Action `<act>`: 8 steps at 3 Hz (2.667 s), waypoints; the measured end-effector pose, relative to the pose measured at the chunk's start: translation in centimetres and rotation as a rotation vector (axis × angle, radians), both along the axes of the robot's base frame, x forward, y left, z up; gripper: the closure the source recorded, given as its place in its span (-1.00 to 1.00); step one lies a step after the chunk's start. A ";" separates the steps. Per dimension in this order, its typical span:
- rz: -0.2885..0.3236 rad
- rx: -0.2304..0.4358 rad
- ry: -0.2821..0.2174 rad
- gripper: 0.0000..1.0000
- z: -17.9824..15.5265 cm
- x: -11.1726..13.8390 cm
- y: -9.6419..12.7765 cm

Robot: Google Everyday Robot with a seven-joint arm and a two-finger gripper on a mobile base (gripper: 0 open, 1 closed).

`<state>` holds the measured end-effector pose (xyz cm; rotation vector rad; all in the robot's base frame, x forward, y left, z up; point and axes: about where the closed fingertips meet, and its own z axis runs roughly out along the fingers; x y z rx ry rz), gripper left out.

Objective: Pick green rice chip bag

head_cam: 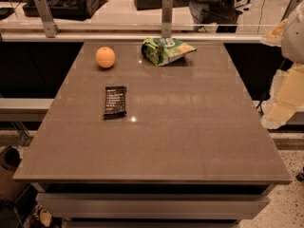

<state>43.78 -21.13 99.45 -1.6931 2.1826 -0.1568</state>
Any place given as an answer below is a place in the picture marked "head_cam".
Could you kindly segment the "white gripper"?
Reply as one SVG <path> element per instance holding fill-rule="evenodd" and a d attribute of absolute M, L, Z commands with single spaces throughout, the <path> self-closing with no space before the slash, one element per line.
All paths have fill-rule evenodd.
<path fill-rule="evenodd" d="M 304 1 L 299 2 L 287 20 L 264 34 L 260 43 L 280 47 L 285 58 L 304 63 Z M 304 65 L 293 64 L 287 71 L 278 69 L 272 81 L 270 99 L 264 107 L 261 124 L 278 129 L 304 105 Z"/>

